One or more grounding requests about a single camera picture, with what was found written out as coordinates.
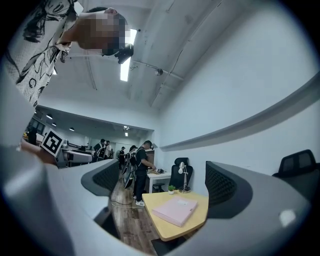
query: pink binder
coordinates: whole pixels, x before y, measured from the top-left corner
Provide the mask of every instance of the pink binder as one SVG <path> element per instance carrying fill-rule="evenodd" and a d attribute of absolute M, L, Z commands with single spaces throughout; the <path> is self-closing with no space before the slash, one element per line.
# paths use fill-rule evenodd
<path fill-rule="evenodd" d="M 152 213 L 159 218 L 182 227 L 197 207 L 197 201 L 174 196 L 163 205 L 152 209 Z"/>

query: yellow table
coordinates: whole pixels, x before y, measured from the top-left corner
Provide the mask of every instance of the yellow table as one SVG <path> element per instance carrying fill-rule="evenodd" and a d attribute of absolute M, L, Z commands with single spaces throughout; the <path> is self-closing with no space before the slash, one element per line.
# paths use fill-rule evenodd
<path fill-rule="evenodd" d="M 164 204 L 174 196 L 180 196 L 186 199 L 193 199 L 198 205 L 186 223 L 182 226 L 173 225 L 152 213 L 152 209 Z M 208 196 L 203 196 L 191 191 L 190 193 L 180 193 L 178 190 L 170 195 L 168 192 L 142 194 L 147 212 L 155 226 L 157 233 L 162 241 L 170 241 L 188 234 L 191 231 L 201 227 L 207 218 Z"/>

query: lamp head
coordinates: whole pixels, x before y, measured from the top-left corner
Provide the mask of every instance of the lamp head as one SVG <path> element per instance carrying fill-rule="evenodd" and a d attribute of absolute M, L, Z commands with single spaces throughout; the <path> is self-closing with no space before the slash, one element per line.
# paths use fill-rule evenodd
<path fill-rule="evenodd" d="M 185 163 L 184 163 L 184 162 L 181 162 L 180 165 L 179 165 L 179 168 L 180 168 L 180 169 L 179 169 L 178 173 L 179 173 L 179 174 L 183 174 L 185 167 L 186 167 L 186 166 L 185 166 Z"/>

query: tube light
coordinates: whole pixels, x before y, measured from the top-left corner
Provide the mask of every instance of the tube light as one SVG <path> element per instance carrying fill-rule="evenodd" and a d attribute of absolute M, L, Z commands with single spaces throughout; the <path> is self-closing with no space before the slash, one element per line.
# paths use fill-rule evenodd
<path fill-rule="evenodd" d="M 130 37 L 125 38 L 125 43 L 133 45 L 135 42 L 136 35 L 137 35 L 137 31 L 135 29 L 130 29 Z M 121 67 L 120 67 L 121 81 L 125 81 L 125 82 L 128 81 L 130 60 L 131 60 L 131 57 L 128 58 L 123 64 L 121 64 Z"/>

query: ceiling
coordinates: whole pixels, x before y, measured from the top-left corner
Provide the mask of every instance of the ceiling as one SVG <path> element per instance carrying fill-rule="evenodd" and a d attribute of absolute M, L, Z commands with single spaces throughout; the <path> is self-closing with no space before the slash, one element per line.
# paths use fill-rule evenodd
<path fill-rule="evenodd" d="M 102 94 L 113 90 L 131 101 L 161 109 L 250 1 L 79 0 L 84 11 L 98 6 L 113 7 L 127 19 L 131 29 L 141 30 L 135 38 L 128 82 L 120 80 L 120 65 L 114 56 L 99 56 L 74 43 L 65 63 L 57 61 L 60 78 L 52 79 L 51 83 L 61 83 L 60 79 L 71 76 L 77 90 L 90 88 Z M 156 76 L 153 68 L 138 62 L 161 68 L 164 73 Z"/>
<path fill-rule="evenodd" d="M 46 117 L 51 114 L 53 120 Z M 70 127 L 74 131 L 84 136 L 100 139 L 100 138 L 125 138 L 125 132 L 128 132 L 128 138 L 140 139 L 144 138 L 148 131 L 136 127 L 130 127 L 130 130 L 124 131 L 124 125 L 118 123 L 109 123 L 106 121 L 86 118 L 83 116 L 63 112 L 56 109 L 45 108 L 42 106 L 36 107 L 36 114 L 38 118 L 42 118 L 47 124 L 56 123 L 56 127 L 63 130 L 69 130 Z"/>

